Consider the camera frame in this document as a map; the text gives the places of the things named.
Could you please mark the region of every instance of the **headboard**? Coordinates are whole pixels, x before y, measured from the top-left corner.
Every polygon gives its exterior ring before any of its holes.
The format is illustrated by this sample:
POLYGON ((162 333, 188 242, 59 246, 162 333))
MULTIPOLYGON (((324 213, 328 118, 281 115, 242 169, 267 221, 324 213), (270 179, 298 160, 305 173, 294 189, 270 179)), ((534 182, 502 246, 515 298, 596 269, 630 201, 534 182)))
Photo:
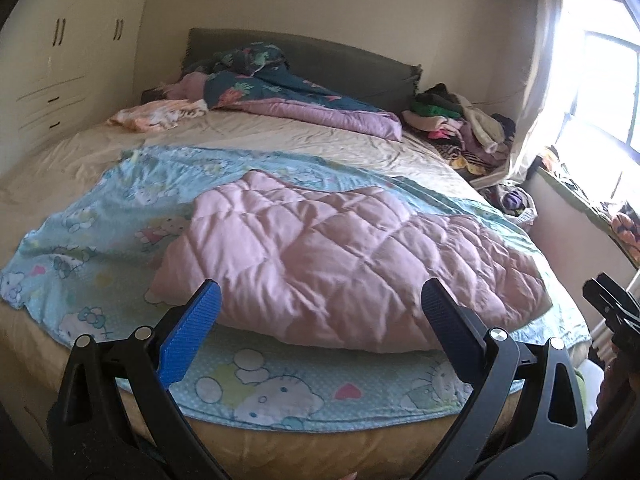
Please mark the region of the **headboard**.
POLYGON ((254 41, 280 47, 291 73, 396 114, 408 108, 422 74, 420 66, 332 41, 232 28, 192 28, 182 68, 254 41))

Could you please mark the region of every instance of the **drawer handle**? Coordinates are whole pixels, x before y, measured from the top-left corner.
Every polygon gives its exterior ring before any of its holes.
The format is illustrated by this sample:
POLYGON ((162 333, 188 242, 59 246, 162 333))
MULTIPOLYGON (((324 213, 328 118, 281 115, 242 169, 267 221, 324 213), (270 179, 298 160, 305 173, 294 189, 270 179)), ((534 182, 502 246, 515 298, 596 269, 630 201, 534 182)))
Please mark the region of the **drawer handle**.
POLYGON ((62 20, 62 31, 60 32, 60 42, 58 46, 62 45, 62 40, 65 39, 66 18, 62 20))
POLYGON ((56 33, 53 36, 53 46, 56 46, 56 43, 58 42, 58 31, 60 30, 60 18, 58 18, 56 20, 56 33))

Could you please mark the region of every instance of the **mattress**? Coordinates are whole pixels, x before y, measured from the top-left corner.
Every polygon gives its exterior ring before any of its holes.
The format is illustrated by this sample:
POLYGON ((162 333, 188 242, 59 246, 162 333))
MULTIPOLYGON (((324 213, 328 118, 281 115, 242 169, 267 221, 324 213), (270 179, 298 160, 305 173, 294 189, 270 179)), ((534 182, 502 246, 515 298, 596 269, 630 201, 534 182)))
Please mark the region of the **mattress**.
MULTIPOLYGON (((334 162, 405 176, 446 196, 482 198, 435 152, 406 136, 402 143, 293 120, 242 112, 212 112, 162 134, 126 133, 97 126, 49 146, 0 182, 0 264, 14 254, 28 230, 63 210, 91 189, 114 166, 123 150, 155 144, 197 145, 286 151, 322 156, 334 162)), ((24 310, 0 304, 0 341, 48 390, 56 390, 68 350, 46 335, 24 310)), ((574 349, 575 365, 588 344, 574 349)), ((510 419, 512 395, 496 431, 510 419)), ((124 402, 136 430, 146 434, 132 397, 124 402)), ((454 419, 447 416, 390 428, 334 434, 243 430, 191 419, 201 440, 237 478, 340 478, 352 470, 361 478, 400 478, 410 474, 440 441, 454 419)))

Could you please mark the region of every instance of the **white wardrobe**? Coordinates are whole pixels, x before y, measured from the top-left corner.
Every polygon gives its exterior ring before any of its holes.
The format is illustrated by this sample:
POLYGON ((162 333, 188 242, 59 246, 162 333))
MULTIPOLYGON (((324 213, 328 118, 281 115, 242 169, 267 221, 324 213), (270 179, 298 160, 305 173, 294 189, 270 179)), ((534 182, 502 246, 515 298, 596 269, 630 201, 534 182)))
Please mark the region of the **white wardrobe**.
POLYGON ((135 104, 145 0, 20 0, 0 30, 0 176, 135 104))

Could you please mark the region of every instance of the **white curtain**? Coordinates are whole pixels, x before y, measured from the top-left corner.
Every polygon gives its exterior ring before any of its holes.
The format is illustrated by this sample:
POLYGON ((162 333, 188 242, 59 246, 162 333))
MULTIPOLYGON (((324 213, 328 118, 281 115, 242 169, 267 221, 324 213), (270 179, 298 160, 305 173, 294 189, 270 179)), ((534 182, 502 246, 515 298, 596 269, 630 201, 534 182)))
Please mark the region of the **white curtain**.
POLYGON ((503 168, 476 178, 473 187, 492 186, 503 180, 523 182, 536 155, 549 142, 550 124, 541 117, 548 95, 556 28, 562 13, 562 0, 538 0, 536 37, 531 69, 522 100, 522 110, 516 120, 516 133, 510 158, 503 168))

